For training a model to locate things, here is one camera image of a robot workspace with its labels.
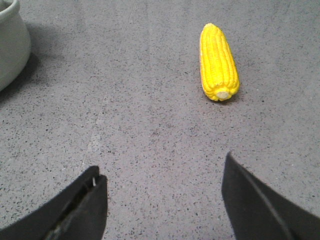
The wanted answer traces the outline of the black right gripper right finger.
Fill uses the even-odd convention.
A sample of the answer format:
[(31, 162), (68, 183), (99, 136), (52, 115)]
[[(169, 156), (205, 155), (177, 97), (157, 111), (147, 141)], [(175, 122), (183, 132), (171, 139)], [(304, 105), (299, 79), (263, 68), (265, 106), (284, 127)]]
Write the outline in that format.
[(320, 219), (281, 196), (228, 153), (221, 193), (237, 240), (318, 240)]

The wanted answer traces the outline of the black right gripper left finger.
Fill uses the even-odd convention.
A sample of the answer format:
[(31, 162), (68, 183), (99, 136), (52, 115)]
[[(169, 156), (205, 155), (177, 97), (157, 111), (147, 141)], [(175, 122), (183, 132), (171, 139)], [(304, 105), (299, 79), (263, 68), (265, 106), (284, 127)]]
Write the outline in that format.
[(2, 240), (100, 240), (107, 221), (107, 178), (90, 166), (42, 207), (0, 231)]

